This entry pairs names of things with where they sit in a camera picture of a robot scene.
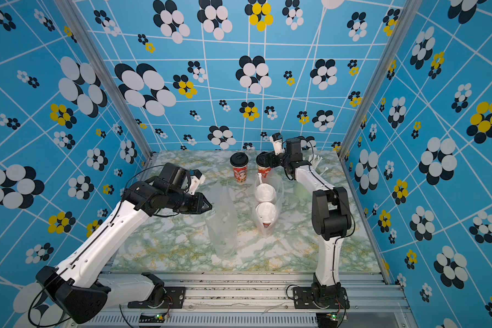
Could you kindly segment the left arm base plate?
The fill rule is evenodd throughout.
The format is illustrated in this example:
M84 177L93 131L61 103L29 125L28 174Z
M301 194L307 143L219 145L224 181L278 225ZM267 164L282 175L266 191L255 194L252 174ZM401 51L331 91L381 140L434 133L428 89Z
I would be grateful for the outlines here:
M131 309L182 309L185 301L185 287L163 287L153 291L144 301L132 301L128 303Z

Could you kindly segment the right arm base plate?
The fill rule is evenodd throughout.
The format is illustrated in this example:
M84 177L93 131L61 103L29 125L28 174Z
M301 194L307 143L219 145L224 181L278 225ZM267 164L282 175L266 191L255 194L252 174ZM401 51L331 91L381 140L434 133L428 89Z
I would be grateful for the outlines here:
M291 298L297 310L348 310L351 305L347 291L343 287L326 288L300 287L291 288Z

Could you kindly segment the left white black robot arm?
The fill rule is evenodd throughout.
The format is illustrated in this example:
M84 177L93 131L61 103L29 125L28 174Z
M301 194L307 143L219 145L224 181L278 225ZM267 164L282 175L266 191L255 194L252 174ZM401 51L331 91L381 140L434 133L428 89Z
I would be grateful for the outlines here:
M173 297L165 283L145 272L121 278L102 278L101 271L120 246L160 210L173 215L201 215L212 209L198 187L206 180L198 170L173 163L161 165L161 172L124 189L115 210L86 242L55 267L44 266L36 275L46 295L62 309L66 319L84 324L105 308L135 303L146 308L181 308L183 299Z

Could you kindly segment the red cup white lid front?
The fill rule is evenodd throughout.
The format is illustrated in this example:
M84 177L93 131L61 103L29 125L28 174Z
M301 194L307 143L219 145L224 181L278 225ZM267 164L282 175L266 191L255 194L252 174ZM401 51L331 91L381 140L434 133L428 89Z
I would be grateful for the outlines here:
M254 195L259 203L263 203L263 202L274 203L276 200L275 188L267 183L259 184L254 191Z

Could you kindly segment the clear plastic carrier bag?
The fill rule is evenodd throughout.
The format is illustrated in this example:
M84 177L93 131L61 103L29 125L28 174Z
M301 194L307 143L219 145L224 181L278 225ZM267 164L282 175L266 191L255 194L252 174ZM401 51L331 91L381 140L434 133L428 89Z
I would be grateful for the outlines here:
M253 196L250 218L263 237L271 236L282 211L283 181L274 172L269 172L265 177L257 173L250 192Z
M227 185L215 183L207 196L213 209L205 217L211 245L218 258L232 258L236 253L239 219Z

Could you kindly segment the red cup black lid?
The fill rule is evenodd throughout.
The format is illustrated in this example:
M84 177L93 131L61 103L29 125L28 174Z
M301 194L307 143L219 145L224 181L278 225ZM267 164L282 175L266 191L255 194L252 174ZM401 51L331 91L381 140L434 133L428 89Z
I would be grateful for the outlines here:
M261 152L256 157L256 165L258 168L258 173L262 175L263 178L266 178L268 173L272 169L271 165L271 154L268 152Z
M249 157L245 153L234 153L230 158L233 176L239 184L243 184L247 180L248 163Z

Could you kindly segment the red cup white lid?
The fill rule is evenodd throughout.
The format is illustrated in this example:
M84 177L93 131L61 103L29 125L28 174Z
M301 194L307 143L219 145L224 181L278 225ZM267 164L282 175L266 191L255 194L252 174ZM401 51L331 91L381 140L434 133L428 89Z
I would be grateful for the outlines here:
M274 203L276 200L275 188L267 183L259 184L254 191L254 195L259 203L263 203L263 202Z
M270 202L259 203L256 216L263 228L268 228L276 219L276 205Z

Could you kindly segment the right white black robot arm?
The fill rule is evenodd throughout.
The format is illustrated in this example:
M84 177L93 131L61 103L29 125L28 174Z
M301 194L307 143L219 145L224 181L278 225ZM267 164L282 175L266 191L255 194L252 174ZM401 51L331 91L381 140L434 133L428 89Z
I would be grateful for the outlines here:
M329 308L338 304L343 310L349 308L346 289L339 277L342 243L353 226L347 190L320 177L301 155L272 151L261 156L270 168L284 168L287 178L296 180L312 195L312 227L320 237L318 264L311 286L315 306Z

